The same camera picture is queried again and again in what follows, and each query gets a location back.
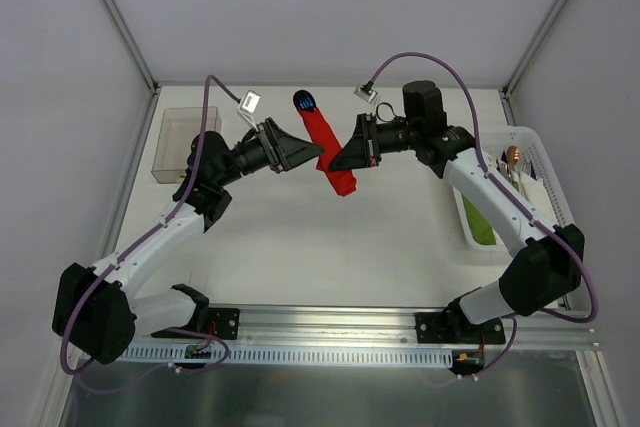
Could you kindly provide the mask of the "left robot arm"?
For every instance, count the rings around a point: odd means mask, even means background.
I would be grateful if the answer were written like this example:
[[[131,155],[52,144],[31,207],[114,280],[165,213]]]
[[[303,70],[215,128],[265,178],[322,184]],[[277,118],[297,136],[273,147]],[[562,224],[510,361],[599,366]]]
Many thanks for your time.
[[[139,292],[182,244],[220,220],[232,196],[227,185],[260,169],[281,174],[323,154],[268,118],[234,147],[202,131],[192,141],[186,177],[155,223],[140,237],[89,267],[74,263],[61,274],[52,329],[70,346],[103,365],[119,358],[133,339],[178,328],[197,337],[208,330],[208,298],[185,284],[163,294]]]

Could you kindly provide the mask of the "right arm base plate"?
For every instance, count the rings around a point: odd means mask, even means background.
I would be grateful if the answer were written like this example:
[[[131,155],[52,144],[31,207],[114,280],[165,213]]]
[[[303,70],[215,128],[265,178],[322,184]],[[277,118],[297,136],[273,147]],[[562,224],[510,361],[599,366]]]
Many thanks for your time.
[[[447,311],[417,312],[414,314],[415,332],[420,344],[485,344],[506,343],[503,323],[492,319],[471,324],[461,315]]]

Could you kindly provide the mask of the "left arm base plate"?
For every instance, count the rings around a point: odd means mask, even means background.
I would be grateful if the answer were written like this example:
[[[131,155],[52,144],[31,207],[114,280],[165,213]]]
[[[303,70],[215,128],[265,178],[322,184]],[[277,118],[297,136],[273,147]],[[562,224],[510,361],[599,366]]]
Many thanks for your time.
[[[241,311],[231,307],[209,307],[202,333],[222,340],[236,340],[240,327]]]

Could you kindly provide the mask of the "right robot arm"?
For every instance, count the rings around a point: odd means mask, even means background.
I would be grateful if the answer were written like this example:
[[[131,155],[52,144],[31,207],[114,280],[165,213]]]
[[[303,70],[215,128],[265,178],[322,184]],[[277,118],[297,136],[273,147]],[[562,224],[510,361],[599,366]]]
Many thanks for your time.
[[[559,226],[490,169],[477,139],[447,121],[440,89],[432,81],[402,88],[404,114],[380,122],[360,114],[351,139],[332,160],[333,171],[377,166],[386,153],[411,150],[417,160],[467,198],[498,233],[512,260],[501,277],[452,301],[445,310],[449,334],[459,342],[480,335],[484,323],[529,316],[575,291],[584,236]]]

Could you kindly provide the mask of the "red paper napkin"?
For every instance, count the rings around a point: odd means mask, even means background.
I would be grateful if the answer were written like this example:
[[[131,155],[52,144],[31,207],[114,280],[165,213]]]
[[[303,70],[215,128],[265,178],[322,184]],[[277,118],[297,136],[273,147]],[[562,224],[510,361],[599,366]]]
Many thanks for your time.
[[[317,160],[316,169],[325,174],[328,182],[338,196],[346,197],[354,193],[356,191],[357,181],[350,170],[330,170],[331,162],[341,151],[341,144],[321,111],[316,108],[313,112],[299,110],[298,113],[311,141],[324,149],[324,153],[321,154]]]

